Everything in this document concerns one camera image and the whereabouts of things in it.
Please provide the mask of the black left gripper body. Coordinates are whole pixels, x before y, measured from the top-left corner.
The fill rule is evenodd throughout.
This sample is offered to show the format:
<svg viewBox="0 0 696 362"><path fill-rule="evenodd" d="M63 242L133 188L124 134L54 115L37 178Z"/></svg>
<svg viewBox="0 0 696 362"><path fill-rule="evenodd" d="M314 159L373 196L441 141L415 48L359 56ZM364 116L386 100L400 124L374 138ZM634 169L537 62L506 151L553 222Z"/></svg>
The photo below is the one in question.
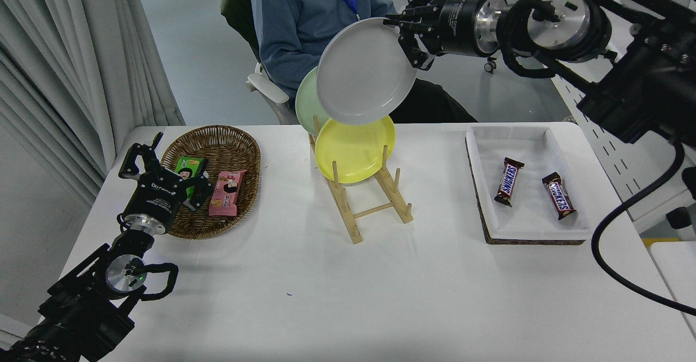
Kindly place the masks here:
<svg viewBox="0 0 696 362"><path fill-rule="evenodd" d="M181 176L167 168L140 174L136 191L125 208L125 223L151 218L162 226L171 226L188 198L182 181Z"/></svg>

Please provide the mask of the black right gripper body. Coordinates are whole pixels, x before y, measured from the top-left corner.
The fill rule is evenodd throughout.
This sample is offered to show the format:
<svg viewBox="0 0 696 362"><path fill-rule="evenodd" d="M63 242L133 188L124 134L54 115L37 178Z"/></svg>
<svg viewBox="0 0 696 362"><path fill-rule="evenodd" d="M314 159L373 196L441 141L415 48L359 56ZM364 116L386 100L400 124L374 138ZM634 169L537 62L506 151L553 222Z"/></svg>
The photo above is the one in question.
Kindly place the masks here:
<svg viewBox="0 0 696 362"><path fill-rule="evenodd" d="M501 0L446 0L437 22L442 52L489 57L498 50Z"/></svg>

